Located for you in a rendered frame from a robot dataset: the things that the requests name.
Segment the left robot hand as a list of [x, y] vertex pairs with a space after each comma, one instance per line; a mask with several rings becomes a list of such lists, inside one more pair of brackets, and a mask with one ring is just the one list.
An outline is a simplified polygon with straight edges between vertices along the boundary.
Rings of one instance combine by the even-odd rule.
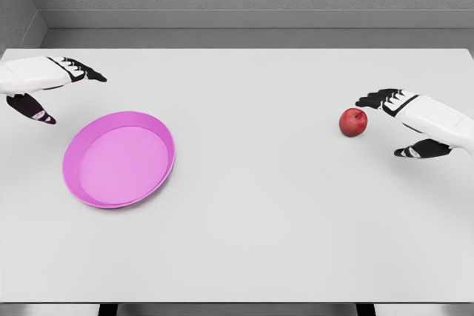
[[107, 81], [74, 58], [34, 56], [0, 61], [0, 94], [6, 96], [7, 104], [26, 118], [50, 125], [56, 124], [55, 118], [31, 94], [82, 80]]

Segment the red apple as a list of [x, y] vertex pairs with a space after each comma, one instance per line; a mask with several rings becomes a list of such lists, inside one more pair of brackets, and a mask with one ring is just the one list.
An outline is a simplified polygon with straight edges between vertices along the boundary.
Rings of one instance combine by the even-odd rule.
[[366, 130], [368, 117], [366, 112], [359, 108], [349, 108], [341, 114], [338, 125], [343, 135], [356, 137]]

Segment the pink round plate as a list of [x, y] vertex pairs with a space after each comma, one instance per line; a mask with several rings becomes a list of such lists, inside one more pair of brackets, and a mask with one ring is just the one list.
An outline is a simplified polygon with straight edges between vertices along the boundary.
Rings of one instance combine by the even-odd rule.
[[115, 112], [74, 136], [64, 153], [62, 175], [81, 202], [116, 209], [154, 193], [175, 158], [174, 137], [162, 121], [143, 112]]

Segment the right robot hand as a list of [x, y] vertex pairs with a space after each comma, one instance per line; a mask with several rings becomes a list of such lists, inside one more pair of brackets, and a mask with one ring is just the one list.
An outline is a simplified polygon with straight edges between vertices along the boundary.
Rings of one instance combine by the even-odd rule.
[[360, 97], [357, 107], [382, 110], [404, 126], [426, 135], [424, 140], [394, 151], [400, 158], [427, 159], [463, 149], [474, 159], [474, 120], [427, 95], [382, 89]]

